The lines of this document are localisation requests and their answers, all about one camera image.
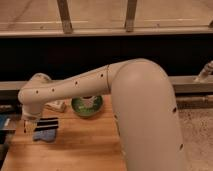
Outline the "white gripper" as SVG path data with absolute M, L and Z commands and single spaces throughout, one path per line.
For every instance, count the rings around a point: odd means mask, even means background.
M 31 115 L 31 114 L 22 114 L 22 119 L 24 120 L 23 127 L 24 127 L 24 132 L 26 134 L 31 134 L 35 128 L 36 128 L 36 123 L 40 120 L 42 117 L 41 114 L 36 114 L 36 115 Z

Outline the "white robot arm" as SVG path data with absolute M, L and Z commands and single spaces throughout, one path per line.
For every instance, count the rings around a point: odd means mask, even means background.
M 127 171 L 187 171 L 174 88 L 164 69 L 138 58 L 61 81 L 37 73 L 20 89 L 22 117 L 35 122 L 55 100 L 109 94 Z

